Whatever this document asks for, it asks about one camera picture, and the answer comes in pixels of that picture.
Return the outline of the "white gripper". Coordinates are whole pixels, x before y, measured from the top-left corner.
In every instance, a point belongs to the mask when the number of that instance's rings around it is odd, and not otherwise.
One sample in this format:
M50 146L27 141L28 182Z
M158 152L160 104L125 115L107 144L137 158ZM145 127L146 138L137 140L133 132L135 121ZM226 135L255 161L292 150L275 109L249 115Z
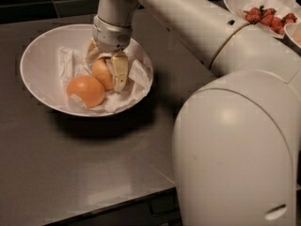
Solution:
M106 52L124 50L131 41L133 29L109 24L98 16L93 19L92 35L87 46L86 64L91 66L101 58L110 58ZM108 67L113 76L115 92L121 92L127 83L129 72L128 57L123 51L116 52L107 60Z

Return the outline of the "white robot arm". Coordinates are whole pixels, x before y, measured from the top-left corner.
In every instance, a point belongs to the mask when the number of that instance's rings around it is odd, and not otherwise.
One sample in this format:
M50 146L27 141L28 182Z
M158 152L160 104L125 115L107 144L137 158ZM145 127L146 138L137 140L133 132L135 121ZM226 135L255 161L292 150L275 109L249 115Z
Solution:
M145 8L214 81L182 106L173 165L184 226L295 226L299 55L208 0L100 0L95 41L125 47Z

